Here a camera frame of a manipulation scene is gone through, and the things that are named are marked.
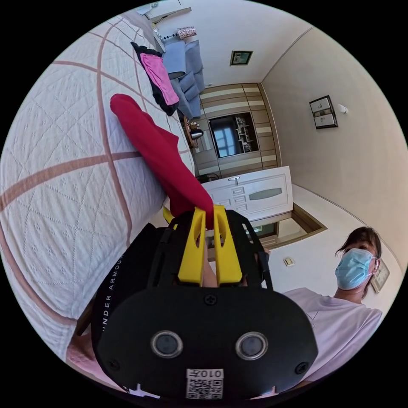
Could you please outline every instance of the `qr code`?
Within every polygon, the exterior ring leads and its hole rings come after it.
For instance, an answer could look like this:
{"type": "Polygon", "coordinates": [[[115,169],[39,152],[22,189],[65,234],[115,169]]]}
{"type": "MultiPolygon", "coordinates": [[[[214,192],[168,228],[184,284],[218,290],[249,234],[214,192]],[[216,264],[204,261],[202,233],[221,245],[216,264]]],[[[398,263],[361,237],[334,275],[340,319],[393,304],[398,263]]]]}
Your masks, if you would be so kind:
{"type": "Polygon", "coordinates": [[[187,398],[194,400],[220,400],[224,380],[187,379],[187,398]]]}

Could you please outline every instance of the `blue sofa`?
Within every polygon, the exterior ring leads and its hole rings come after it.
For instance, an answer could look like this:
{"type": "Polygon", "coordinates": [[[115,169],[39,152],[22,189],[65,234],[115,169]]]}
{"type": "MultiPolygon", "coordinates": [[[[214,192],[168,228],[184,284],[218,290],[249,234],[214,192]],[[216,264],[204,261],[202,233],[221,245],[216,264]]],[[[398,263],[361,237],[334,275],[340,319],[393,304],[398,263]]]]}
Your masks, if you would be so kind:
{"type": "Polygon", "coordinates": [[[200,96],[205,89],[203,63],[198,40],[166,42],[163,65],[180,103],[178,110],[188,119],[201,116],[200,96]]]}

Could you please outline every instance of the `face mask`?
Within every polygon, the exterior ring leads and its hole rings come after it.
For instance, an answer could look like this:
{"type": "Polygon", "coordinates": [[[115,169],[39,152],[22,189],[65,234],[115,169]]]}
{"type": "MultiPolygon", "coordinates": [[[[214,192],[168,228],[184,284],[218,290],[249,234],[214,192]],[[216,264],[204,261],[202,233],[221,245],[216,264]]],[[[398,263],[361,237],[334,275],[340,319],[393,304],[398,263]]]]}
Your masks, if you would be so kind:
{"type": "Polygon", "coordinates": [[[368,268],[373,255],[364,249],[353,248],[346,252],[336,268],[337,286],[350,290],[360,286],[370,275],[368,268]]]}

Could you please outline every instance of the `framed picture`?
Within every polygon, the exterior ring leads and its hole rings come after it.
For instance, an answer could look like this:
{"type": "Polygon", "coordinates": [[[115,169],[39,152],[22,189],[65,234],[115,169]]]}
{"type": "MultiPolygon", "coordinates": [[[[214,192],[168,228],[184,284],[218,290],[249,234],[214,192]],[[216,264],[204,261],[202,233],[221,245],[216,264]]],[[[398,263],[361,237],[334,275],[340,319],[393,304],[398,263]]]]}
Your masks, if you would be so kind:
{"type": "Polygon", "coordinates": [[[330,96],[309,102],[316,129],[337,128],[336,113],[334,112],[330,96]]]}
{"type": "Polygon", "coordinates": [[[390,276],[390,271],[387,266],[381,260],[380,267],[378,268],[377,273],[371,278],[371,286],[373,287],[375,293],[379,293],[380,290],[384,287],[388,277],[390,276]]]}
{"type": "Polygon", "coordinates": [[[248,65],[253,51],[233,51],[229,65],[248,65]]]}

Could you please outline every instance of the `door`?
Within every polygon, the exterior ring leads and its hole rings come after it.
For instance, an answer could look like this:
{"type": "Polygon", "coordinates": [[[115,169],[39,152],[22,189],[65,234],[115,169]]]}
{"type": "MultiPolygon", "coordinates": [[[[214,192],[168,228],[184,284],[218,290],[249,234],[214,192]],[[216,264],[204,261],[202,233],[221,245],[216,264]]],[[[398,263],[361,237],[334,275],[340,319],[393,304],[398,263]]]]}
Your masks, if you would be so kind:
{"type": "Polygon", "coordinates": [[[209,181],[202,186],[214,204],[255,221],[293,210],[289,167],[277,167],[209,181]]]}

